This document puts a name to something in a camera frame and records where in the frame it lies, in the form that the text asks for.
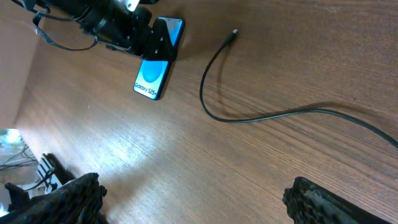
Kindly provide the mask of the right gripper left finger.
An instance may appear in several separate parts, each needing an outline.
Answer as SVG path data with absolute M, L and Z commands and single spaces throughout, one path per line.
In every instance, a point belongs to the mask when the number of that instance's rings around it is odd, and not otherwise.
M 107 190 L 97 173 L 88 173 L 47 194 L 30 198 L 22 188 L 7 183 L 11 210 L 1 223 L 98 223 Z

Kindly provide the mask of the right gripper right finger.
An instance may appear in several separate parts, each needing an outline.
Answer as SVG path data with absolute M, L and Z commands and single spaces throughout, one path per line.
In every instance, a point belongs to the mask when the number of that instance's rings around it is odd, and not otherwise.
M 304 177 L 296 177 L 282 199 L 295 224 L 390 224 Z

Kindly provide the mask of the blue Galaxy smartphone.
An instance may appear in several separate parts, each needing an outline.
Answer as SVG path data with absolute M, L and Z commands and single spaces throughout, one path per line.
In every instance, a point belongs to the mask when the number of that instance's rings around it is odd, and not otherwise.
M 162 94 L 171 65 L 177 58 L 185 21 L 177 17 L 158 17 L 152 28 L 153 45 L 149 58 L 141 62 L 133 90 L 152 100 Z

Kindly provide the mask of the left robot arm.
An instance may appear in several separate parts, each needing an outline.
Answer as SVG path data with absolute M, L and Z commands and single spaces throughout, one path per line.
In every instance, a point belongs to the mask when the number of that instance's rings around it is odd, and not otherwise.
M 113 0 L 13 0 L 33 12 L 32 22 L 38 34 L 49 45 L 76 52 L 52 40 L 41 28 L 44 17 L 62 22 L 76 22 L 80 29 L 94 38 L 91 45 L 105 44 L 108 49 L 135 55 L 149 61 L 171 61 L 177 57 L 171 31 L 165 20 L 158 18 L 150 26 L 152 13 L 145 4 L 156 1 Z

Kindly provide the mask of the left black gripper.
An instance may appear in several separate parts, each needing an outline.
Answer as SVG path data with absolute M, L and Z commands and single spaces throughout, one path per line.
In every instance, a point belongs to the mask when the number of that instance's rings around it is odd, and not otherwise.
M 167 23 L 163 19 L 156 19 L 152 30 L 149 22 L 152 13 L 145 7 L 138 7 L 135 11 L 117 10 L 113 14 L 112 40 L 106 48 L 135 55 L 150 61 L 173 62 L 177 50 L 170 39 Z

